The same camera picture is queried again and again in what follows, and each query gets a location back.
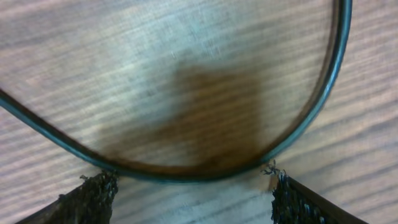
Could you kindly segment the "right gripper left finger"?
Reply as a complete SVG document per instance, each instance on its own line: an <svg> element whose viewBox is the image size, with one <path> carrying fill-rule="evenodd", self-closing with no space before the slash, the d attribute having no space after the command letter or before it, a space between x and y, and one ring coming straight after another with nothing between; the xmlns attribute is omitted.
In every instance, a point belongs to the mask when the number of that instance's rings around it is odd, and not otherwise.
<svg viewBox="0 0 398 224"><path fill-rule="evenodd" d="M119 190L119 176L115 172L87 177L83 183L43 209L16 224L109 224L113 201Z"/></svg>

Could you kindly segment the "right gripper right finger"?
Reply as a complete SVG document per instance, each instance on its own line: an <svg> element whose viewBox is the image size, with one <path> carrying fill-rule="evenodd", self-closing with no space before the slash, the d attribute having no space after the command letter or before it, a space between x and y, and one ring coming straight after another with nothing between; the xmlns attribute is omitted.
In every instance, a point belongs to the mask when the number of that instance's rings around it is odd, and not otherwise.
<svg viewBox="0 0 398 224"><path fill-rule="evenodd" d="M271 216L276 224L367 224L278 169L275 161L262 173L277 180Z"/></svg>

